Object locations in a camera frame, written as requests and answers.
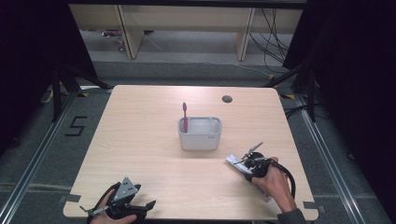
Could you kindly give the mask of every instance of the gray floor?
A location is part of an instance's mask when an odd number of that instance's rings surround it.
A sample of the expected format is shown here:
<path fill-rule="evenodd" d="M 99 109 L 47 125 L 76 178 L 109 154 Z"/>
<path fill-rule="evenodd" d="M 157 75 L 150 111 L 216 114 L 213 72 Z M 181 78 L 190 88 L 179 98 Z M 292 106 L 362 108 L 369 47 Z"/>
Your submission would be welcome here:
<path fill-rule="evenodd" d="M 279 67 L 281 63 L 264 56 L 251 41 L 246 59 L 238 62 L 232 34 L 155 31 L 147 34 L 137 58 L 129 60 L 119 51 L 117 37 L 105 38 L 101 33 L 81 32 L 99 78 L 108 84 L 258 87 L 269 81 L 269 75 L 278 77 L 286 71 Z M 291 36 L 281 38 L 288 45 Z M 79 81 L 81 85 L 91 85 Z M 279 93 L 291 93 L 291 83 L 288 80 L 276 89 Z M 87 97 L 74 99 L 11 223 L 84 223 L 82 219 L 63 216 L 64 203 L 60 198 L 73 186 L 109 95 L 105 91 L 92 91 Z M 293 99 L 281 99 L 281 103 L 285 108 L 297 106 Z M 52 112 L 50 103 L 39 107 L 20 136 L 21 145 L 11 147 L 0 158 L 1 204 L 7 201 L 39 148 L 51 125 Z M 78 121 L 85 129 L 80 137 L 68 137 L 68 133 L 76 131 L 69 128 L 75 116 L 87 117 Z M 347 158 L 347 147 L 323 106 L 316 107 L 316 118 L 318 129 L 366 223 L 390 223 L 359 167 Z M 307 128 L 304 112 L 291 116 L 289 125 L 320 211 L 315 222 L 354 223 Z"/>

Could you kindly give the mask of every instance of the hand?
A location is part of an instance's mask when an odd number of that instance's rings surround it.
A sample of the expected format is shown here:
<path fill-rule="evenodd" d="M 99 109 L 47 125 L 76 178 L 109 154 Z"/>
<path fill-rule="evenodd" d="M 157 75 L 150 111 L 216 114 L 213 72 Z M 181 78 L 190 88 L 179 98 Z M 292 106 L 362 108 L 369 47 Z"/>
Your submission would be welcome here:
<path fill-rule="evenodd" d="M 288 177 L 281 170 L 269 165 L 265 177 L 253 177 L 251 183 L 259 187 L 266 196 L 271 196 L 276 201 L 282 213 L 297 209 L 297 205 L 291 196 Z"/>
<path fill-rule="evenodd" d="M 108 198 L 110 195 L 114 192 L 114 189 L 112 189 L 106 196 L 105 198 L 100 202 L 98 208 L 102 208 L 106 206 L 106 202 L 108 201 Z M 102 212 L 99 216 L 94 217 L 91 221 L 91 224 L 130 224 L 134 222 L 137 219 L 136 215 L 130 215 L 128 217 L 123 217 L 121 219 L 111 219 L 106 212 Z"/>

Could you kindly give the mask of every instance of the toothbrush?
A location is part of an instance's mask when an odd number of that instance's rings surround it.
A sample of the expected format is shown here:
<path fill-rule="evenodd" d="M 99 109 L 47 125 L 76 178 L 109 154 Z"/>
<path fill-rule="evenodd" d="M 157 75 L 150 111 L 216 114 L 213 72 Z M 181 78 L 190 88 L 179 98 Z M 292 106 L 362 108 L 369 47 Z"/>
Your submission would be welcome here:
<path fill-rule="evenodd" d="M 183 110 L 184 110 L 184 132 L 186 133 L 188 130 L 187 116 L 186 116 L 186 111 L 187 111 L 186 103 L 183 103 Z"/>

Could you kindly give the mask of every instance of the black cable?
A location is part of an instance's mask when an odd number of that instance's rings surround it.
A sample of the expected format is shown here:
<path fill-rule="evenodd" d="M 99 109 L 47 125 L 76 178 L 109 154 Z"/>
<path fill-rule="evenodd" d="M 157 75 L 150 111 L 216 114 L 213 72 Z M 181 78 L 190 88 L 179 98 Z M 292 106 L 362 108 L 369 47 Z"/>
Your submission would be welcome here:
<path fill-rule="evenodd" d="M 273 19 L 273 26 L 275 25 L 275 18 L 276 18 L 276 11 L 275 10 L 273 10 L 273 14 L 274 14 L 274 19 Z M 281 54 L 281 57 L 283 58 L 283 59 L 281 59 L 281 63 L 283 63 L 284 62 L 284 53 L 283 53 L 283 51 L 282 51 L 282 49 L 281 49 L 281 47 L 280 47 L 280 45 L 279 45 L 279 39 L 277 38 L 277 36 L 274 34 L 274 29 L 273 29 L 273 26 L 271 26 L 271 24 L 270 24 L 270 22 L 268 21 L 268 19 L 267 19 L 267 17 L 266 17 L 266 15 L 265 15 L 265 12 L 264 12 L 264 10 L 262 9 L 262 15 L 264 16 L 264 18 L 265 18 L 265 20 L 266 20 L 266 22 L 267 22 L 267 25 L 268 25 L 268 27 L 270 28 L 270 35 L 269 35 L 269 37 L 268 37 L 268 39 L 265 39 L 266 41 L 267 41 L 267 44 L 266 44 L 266 46 L 265 46 L 265 52 L 267 52 L 267 51 L 269 51 L 268 50 L 268 45 L 269 45 L 269 43 L 271 43 L 271 36 L 273 35 L 274 36 L 274 38 L 276 39 L 276 43 L 277 43 L 277 47 L 278 47 L 278 49 L 279 49 L 279 52 L 280 52 L 280 54 Z M 264 65 L 265 65 L 265 67 L 268 69 L 268 70 L 270 70 L 270 71 L 272 71 L 272 72 L 274 72 L 274 73 L 280 73 L 280 72 L 277 72 L 277 71 L 274 71 L 274 70 L 272 70 L 272 69 L 270 69 L 269 67 L 268 67 L 268 65 L 267 65 L 267 61 L 266 61 L 266 54 L 264 54 Z"/>
<path fill-rule="evenodd" d="M 106 192 L 102 195 L 102 197 L 99 199 L 98 203 L 96 204 L 96 206 L 92 209 L 92 211 L 95 211 L 98 209 L 99 204 L 102 202 L 102 200 L 107 196 L 107 194 L 113 190 L 113 189 L 117 189 L 119 188 L 121 185 L 120 182 L 118 182 L 117 184 L 112 185 L 110 188 L 108 188 L 108 190 L 106 190 Z M 87 217 L 87 224 L 90 224 L 92 221 L 93 217 L 92 216 L 88 216 Z"/>
<path fill-rule="evenodd" d="M 295 195 L 296 195 L 296 183 L 295 183 L 293 175 L 291 174 L 291 172 L 288 169 L 286 169 L 286 167 L 284 167 L 283 165 L 279 164 L 277 161 L 274 161 L 274 160 L 271 160 L 271 159 L 270 160 L 264 160 L 264 161 L 254 161 L 254 163 L 273 165 L 276 168 L 278 168 L 279 170 L 281 170 L 283 173 L 285 173 L 286 176 L 290 180 L 290 193 L 291 193 L 291 196 L 293 197 L 293 199 L 295 198 Z"/>
<path fill-rule="evenodd" d="M 269 42 L 269 40 L 267 39 L 267 38 L 265 38 L 265 36 L 263 36 L 262 34 L 260 34 L 261 36 L 262 36 L 262 38 L 265 40 L 265 42 Z M 274 46 L 274 47 L 278 47 L 278 44 L 274 44 L 274 43 L 272 43 L 272 42 L 269 42 L 270 43 L 270 45 L 272 45 L 272 46 Z"/>
<path fill-rule="evenodd" d="M 275 38 L 276 43 L 277 43 L 277 48 L 278 48 L 278 50 L 279 50 L 279 53 L 280 53 L 280 55 L 282 56 L 283 60 L 285 60 L 286 54 L 285 54 L 285 52 L 283 52 L 283 49 L 282 49 L 281 46 L 280 46 L 280 42 L 281 42 L 281 41 L 279 40 L 279 38 L 277 38 L 277 30 L 276 30 L 276 8 L 273 8 L 273 28 L 272 28 L 272 31 L 273 31 L 273 35 L 274 35 L 274 38 Z"/>
<path fill-rule="evenodd" d="M 283 60 L 279 57 L 277 57 L 273 52 L 269 51 L 268 49 L 266 49 L 265 47 L 263 47 L 259 41 L 257 41 L 252 34 L 250 34 L 251 39 L 253 40 L 253 42 L 256 44 L 256 46 L 264 51 L 265 53 L 269 54 L 271 57 L 273 57 L 274 59 L 276 59 L 277 61 L 279 61 L 280 63 L 283 63 Z"/>
<path fill-rule="evenodd" d="M 297 112 L 299 110 L 306 109 L 307 107 L 308 107 L 308 105 L 300 105 L 300 106 L 297 106 L 297 107 L 294 107 L 294 108 L 286 108 L 286 109 L 284 109 L 284 110 L 289 110 L 288 112 L 285 112 L 286 119 L 289 119 L 290 116 L 292 114 L 294 114 L 295 112 Z"/>
<path fill-rule="evenodd" d="M 275 21 L 275 17 L 276 17 L 276 8 L 273 8 L 273 14 L 274 14 L 274 19 L 273 19 L 273 24 L 275 25 L 275 30 L 276 30 L 276 21 Z M 279 38 L 277 38 L 277 31 L 274 32 L 274 28 L 271 27 L 270 22 L 268 21 L 267 17 L 265 16 L 265 12 L 262 9 L 262 15 L 264 16 L 265 20 L 267 21 L 267 25 L 270 28 L 271 33 L 274 35 L 274 38 L 276 39 L 276 42 L 280 45 L 283 45 L 284 48 L 289 49 L 288 46 L 286 46 L 282 41 L 279 40 Z"/>

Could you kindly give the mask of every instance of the dark round hole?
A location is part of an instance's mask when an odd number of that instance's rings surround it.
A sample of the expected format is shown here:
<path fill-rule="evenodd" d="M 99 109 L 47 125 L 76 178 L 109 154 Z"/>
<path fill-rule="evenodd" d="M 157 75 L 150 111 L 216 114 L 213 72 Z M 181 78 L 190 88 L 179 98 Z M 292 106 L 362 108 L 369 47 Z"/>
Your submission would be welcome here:
<path fill-rule="evenodd" d="M 231 97 L 231 96 L 229 96 L 229 95 L 225 95 L 225 96 L 223 96 L 222 97 L 222 101 L 224 102 L 224 103 L 230 103 L 230 102 L 232 102 L 233 101 L 233 97 Z"/>

